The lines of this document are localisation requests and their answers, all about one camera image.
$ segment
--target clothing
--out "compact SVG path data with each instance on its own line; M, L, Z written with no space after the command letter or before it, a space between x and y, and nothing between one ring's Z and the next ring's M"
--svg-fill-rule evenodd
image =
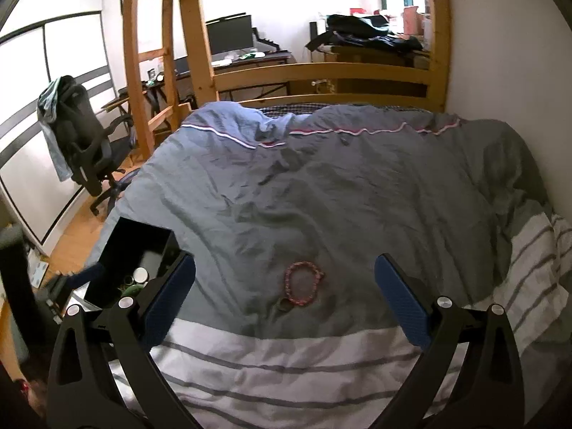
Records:
M58 174L59 181L63 182L72 176L72 170L66 163L64 155L59 149L54 131L50 126L50 124L53 124L57 118L58 89L61 80L62 78L58 77L56 80L51 81L46 90L41 93L38 98L38 107L36 111L38 113L39 124L42 127L42 132L44 132L44 137L48 144L48 151L50 152L50 158L54 164L55 172Z

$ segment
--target black clothes pile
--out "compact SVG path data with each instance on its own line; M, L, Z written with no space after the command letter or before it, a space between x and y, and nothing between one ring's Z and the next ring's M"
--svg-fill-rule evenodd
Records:
M341 45L401 54L423 49L416 37L410 36L407 40L396 37L390 31L389 21L382 15L357 18L334 14L328 17L327 29L311 40L306 48L314 51L321 45Z

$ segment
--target black box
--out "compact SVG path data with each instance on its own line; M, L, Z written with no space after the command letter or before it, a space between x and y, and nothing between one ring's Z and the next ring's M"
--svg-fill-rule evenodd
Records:
M85 300L109 308L137 268L145 268L149 280L161 277L180 252L172 230L119 218L99 257L103 274L90 281Z

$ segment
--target blue gripper pad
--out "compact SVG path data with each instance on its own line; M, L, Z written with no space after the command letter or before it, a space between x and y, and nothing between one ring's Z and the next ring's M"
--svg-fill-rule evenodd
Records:
M193 286L195 276L194 259L191 255L186 255L142 318L145 331L139 338L142 348L149 351L153 346L161 345L165 340L183 301Z
M423 350L431 345L430 311L424 307L386 255L375 261L375 281L407 340Z

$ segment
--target wooden bed frame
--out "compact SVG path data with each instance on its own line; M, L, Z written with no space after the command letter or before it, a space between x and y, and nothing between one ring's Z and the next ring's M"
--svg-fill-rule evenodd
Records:
M211 66L207 29L201 0L180 0L187 61L192 73L194 94L199 106L218 101L218 92L251 85L283 83L291 80L316 79L375 79L411 82L427 86L425 97L377 94L313 94L246 100L241 104L262 107L287 103L370 103L375 105L413 106L442 112L447 97L450 62L451 15L449 0L430 0L433 20L433 42L429 70L367 63L300 63L250 68L224 74L214 74ZM154 150L152 131L164 120L171 129L179 127L187 116L187 104L179 105L173 58L173 0L162 0L163 48L138 52L137 0L124 0L123 11L125 71L135 129L141 153L145 159ZM141 91L139 63L162 56L165 65L165 94L167 108L147 119Z

